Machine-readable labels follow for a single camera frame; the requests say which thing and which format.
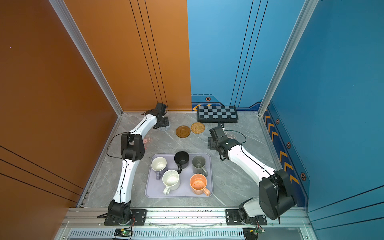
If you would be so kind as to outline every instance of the purple tray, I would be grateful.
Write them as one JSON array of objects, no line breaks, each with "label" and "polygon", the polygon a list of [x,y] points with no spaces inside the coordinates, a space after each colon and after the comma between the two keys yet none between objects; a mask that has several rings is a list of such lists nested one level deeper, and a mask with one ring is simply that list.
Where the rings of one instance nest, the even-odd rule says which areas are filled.
[{"label": "purple tray", "polygon": [[[167,160],[167,169],[173,169],[177,171],[177,165],[174,160],[175,153],[164,153],[164,154],[155,154],[151,159],[157,157],[163,157]],[[204,193],[201,195],[196,195],[192,192],[189,181],[193,175],[192,171],[192,159],[196,156],[202,156],[205,158],[205,168],[208,171],[207,176],[207,189],[210,190],[211,195],[214,192],[214,187],[212,183],[212,168],[211,168],[211,156],[208,153],[189,153],[189,165],[187,168],[183,169],[180,174],[180,186],[174,191],[170,191],[168,195],[163,194],[165,185],[163,184],[162,179],[156,180],[156,173],[152,170],[151,165],[149,165],[149,174],[147,180],[147,187],[145,189],[145,195],[147,197],[207,197]]]}]

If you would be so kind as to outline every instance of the orange mug handle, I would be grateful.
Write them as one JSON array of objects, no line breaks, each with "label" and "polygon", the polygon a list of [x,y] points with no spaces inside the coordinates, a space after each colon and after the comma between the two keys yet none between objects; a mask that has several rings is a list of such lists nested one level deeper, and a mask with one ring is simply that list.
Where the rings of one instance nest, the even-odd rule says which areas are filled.
[{"label": "orange mug handle", "polygon": [[211,195],[210,190],[208,190],[208,189],[206,189],[206,188],[204,188],[203,192],[204,192],[207,196]]}]

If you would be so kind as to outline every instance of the folded chessboard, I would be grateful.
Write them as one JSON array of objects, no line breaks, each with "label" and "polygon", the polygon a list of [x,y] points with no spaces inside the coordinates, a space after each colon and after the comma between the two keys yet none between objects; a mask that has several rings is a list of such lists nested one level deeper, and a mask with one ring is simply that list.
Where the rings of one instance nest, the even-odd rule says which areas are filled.
[{"label": "folded chessboard", "polygon": [[237,122],[239,117],[235,106],[199,106],[198,122]]}]

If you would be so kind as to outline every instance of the black mug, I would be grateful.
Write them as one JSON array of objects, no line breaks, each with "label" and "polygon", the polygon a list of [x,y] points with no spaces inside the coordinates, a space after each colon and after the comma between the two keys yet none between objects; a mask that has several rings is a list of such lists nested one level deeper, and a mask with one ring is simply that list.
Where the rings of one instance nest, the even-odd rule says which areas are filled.
[{"label": "black mug", "polygon": [[175,163],[177,164],[177,173],[180,174],[183,168],[188,167],[189,154],[181,151],[175,154]]}]

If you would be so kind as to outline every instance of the gray marble tabletop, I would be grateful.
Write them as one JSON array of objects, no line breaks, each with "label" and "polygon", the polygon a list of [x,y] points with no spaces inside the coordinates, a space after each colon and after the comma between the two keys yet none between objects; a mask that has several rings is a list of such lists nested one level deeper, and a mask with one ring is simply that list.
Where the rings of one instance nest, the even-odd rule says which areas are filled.
[{"label": "gray marble tabletop", "polygon": [[[243,133],[247,141],[244,148],[266,165],[275,168],[272,155],[266,144],[266,139],[257,120],[256,112],[238,111],[238,123],[224,123],[227,130]],[[205,131],[201,134],[191,134],[187,138],[176,136],[176,128],[181,125],[191,126],[197,122],[196,113],[167,113],[170,128],[166,131],[151,129],[146,137],[151,138],[147,144],[145,156],[140,160],[132,187],[132,207],[236,207],[251,197],[258,197],[257,184],[235,163],[228,160],[221,161],[216,151],[207,148],[210,137],[209,129],[217,123],[205,123]],[[117,133],[128,132],[143,118],[140,113],[124,113]],[[236,132],[227,132],[239,142],[244,137]],[[212,178],[214,192],[209,197],[180,197],[180,198],[148,198],[145,196],[148,172],[151,158],[157,153],[209,153],[212,161]],[[120,155],[120,138],[116,137],[110,148],[110,155]],[[116,191],[121,173],[121,159],[105,157],[99,173],[92,184],[89,197],[84,207],[107,207]]]}]

